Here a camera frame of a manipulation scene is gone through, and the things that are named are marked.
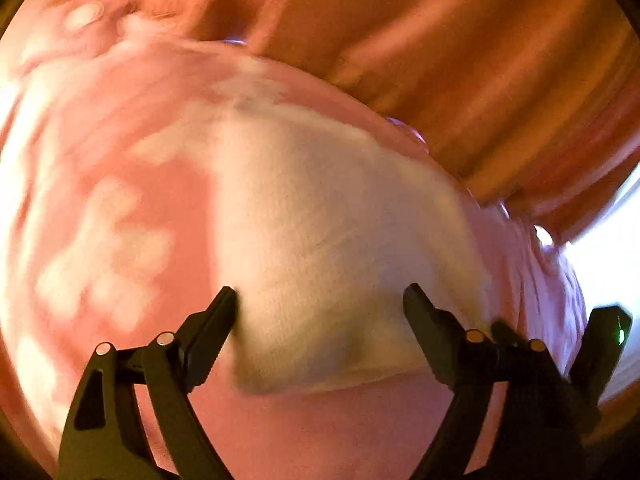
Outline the white fuzzy sock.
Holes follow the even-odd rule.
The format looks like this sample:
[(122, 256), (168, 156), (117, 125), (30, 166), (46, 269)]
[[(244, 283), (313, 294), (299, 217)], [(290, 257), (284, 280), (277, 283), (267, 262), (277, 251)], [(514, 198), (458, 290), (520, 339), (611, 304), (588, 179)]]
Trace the white fuzzy sock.
[(418, 284), (469, 328), (490, 277), (451, 181), (364, 130), (298, 106), (217, 126), (219, 279), (239, 296), (227, 352), (253, 394), (336, 389), (425, 360), (402, 310)]

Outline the orange satin curtain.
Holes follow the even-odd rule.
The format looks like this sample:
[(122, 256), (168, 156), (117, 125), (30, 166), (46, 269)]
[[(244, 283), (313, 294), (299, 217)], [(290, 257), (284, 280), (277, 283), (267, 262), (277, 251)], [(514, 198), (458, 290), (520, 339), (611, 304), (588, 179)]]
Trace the orange satin curtain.
[(639, 34), (617, 0), (138, 0), (424, 135), (484, 205), (574, 240), (639, 161)]

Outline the pink fleece blanket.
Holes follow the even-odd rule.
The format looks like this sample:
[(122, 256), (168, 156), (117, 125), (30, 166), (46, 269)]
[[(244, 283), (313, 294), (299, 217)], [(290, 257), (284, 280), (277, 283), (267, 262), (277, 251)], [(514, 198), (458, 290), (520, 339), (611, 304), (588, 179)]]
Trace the pink fleece blanket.
[[(147, 344), (224, 284), (215, 235), (217, 126), (240, 107), (298, 106), (430, 165), (463, 198), (490, 277), (489, 318), (543, 340), (567, 367), (586, 325), (567, 262), (530, 226), (480, 208), (414, 135), (314, 77), (218, 44), (131, 35), (2, 84), (1, 330), (11, 415), (54, 455), (82, 370), (103, 341)], [(336, 389), (253, 394), (227, 342), (193, 401), (240, 479), (403, 479), (449, 403), (425, 363)]]

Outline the pink pillow with button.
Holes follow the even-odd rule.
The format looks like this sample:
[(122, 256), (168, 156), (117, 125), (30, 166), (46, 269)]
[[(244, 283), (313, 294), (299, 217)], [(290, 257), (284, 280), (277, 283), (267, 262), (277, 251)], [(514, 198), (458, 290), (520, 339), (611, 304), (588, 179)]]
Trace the pink pillow with button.
[(137, 0), (70, 0), (50, 6), (29, 24), (15, 70), (27, 74), (59, 58), (96, 58), (116, 44), (118, 22), (136, 8), (136, 3)]

